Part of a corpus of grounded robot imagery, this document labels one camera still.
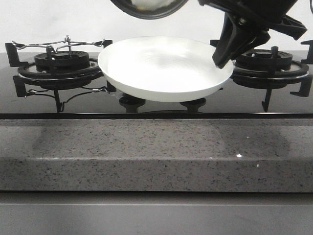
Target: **burner ring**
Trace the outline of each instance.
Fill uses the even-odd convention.
[[[99,77],[102,77],[102,72],[96,72],[94,74],[89,74],[82,77],[76,77],[76,78],[68,78],[63,80],[42,80],[42,79],[32,79],[23,77],[20,75],[21,80],[25,84],[34,85],[34,86],[40,86],[47,90],[69,90],[69,89],[75,89],[79,88],[85,85],[88,85],[92,80],[95,80]]]
[[[89,67],[89,55],[84,51],[60,51],[52,54],[52,60],[47,53],[35,55],[35,65],[38,71],[49,71],[52,64],[57,71],[74,71]]]
[[[309,66],[298,61],[292,61],[292,67],[295,67],[294,70],[286,71],[277,71],[272,77],[269,76],[268,71],[257,71],[257,70],[248,70],[244,68],[239,68],[235,65],[233,75],[240,77],[253,77],[258,80],[295,80],[297,77],[306,75],[309,71]]]
[[[254,71],[269,71],[275,64],[275,70],[289,70],[292,64],[292,54],[279,51],[273,59],[271,50],[254,49],[245,52],[236,58],[235,66]]]
[[[65,81],[65,80],[76,80],[81,77],[91,76],[93,74],[101,73],[96,59],[90,59],[89,68],[67,71],[67,72],[57,72],[55,76],[50,73],[44,72],[32,72],[29,68],[36,66],[35,63],[30,63],[26,66],[21,66],[18,68],[18,73],[25,79],[33,81]]]

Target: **black glass cooktop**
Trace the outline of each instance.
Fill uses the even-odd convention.
[[[293,51],[294,60],[307,52]],[[21,61],[32,62],[36,53],[21,53]],[[230,78],[216,93],[199,100],[164,103],[142,100],[117,90],[107,93],[100,76],[78,88],[49,91],[20,82],[18,69],[0,54],[0,118],[305,118],[313,114],[312,79],[272,85],[246,84]]]

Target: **burner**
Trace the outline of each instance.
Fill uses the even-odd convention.
[[[272,50],[254,49],[239,56],[231,78],[249,88],[279,89],[308,76],[308,65],[294,61],[291,54],[272,47]]]
[[[85,78],[100,72],[96,59],[89,59],[88,66],[78,70],[58,70],[56,69],[52,74],[49,71],[38,71],[36,63],[20,66],[18,72],[21,77],[32,81],[66,81],[77,80]]]
[[[76,71],[90,66],[89,55],[83,51],[60,51],[52,53],[53,66],[56,71]],[[38,71],[50,72],[51,59],[47,53],[35,56]]]
[[[57,48],[52,45],[64,43]],[[63,41],[43,44],[20,44],[12,41],[6,43],[6,50],[11,67],[19,67],[18,73],[27,84],[43,88],[65,90],[84,86],[103,74],[96,59],[90,59],[88,53],[73,51],[72,47],[91,45],[106,47],[112,40],[102,40],[95,43],[72,41],[66,36]],[[17,50],[27,47],[43,47],[46,53],[38,54],[34,63],[21,62]]]
[[[292,55],[283,51],[274,58],[272,50],[254,49],[236,58],[235,66],[254,71],[269,71],[275,64],[275,71],[289,70],[292,65]]]

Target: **white plate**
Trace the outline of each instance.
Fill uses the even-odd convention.
[[[149,36],[113,43],[99,54],[107,80],[132,96],[161,102],[203,98],[218,91],[233,73],[229,61],[215,66],[215,48],[194,40]]]

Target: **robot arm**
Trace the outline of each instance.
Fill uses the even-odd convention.
[[[129,15],[141,19],[158,19],[179,10],[188,0],[111,0]],[[266,43],[269,29],[300,38],[307,29],[287,16],[286,13],[297,0],[198,0],[225,12],[221,38],[216,46],[213,60],[223,68],[229,60]]]

